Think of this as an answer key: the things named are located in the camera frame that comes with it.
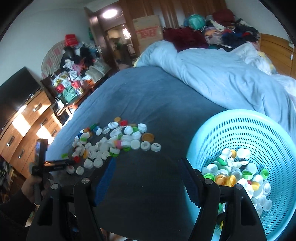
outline wooden cabinet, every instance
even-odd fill
[[[26,178],[29,163],[34,161],[36,141],[45,138],[51,144],[62,128],[50,105],[46,93],[40,91],[14,116],[1,135],[0,154]]]

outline doorway light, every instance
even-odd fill
[[[116,9],[109,9],[106,12],[103,13],[103,18],[112,18],[117,15]]]

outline white wall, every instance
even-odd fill
[[[225,0],[227,7],[260,33],[288,40],[288,34],[278,19],[258,0]]]
[[[90,42],[88,27],[82,7],[40,11],[30,5],[0,41],[0,85],[24,66],[41,80],[41,64],[50,48],[65,34],[76,34],[80,41]]]

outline green bottle cap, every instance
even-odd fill
[[[215,180],[214,175],[213,174],[210,174],[210,173],[204,174],[204,178],[209,178],[209,179],[211,179],[213,181]]]
[[[269,176],[269,171],[266,170],[266,169],[262,169],[262,171],[261,171],[261,176],[263,177],[263,179],[268,178],[268,176]]]

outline headboard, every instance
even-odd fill
[[[260,50],[270,58],[279,74],[296,78],[296,56],[293,58],[294,49],[289,46],[289,41],[261,34],[259,44]]]

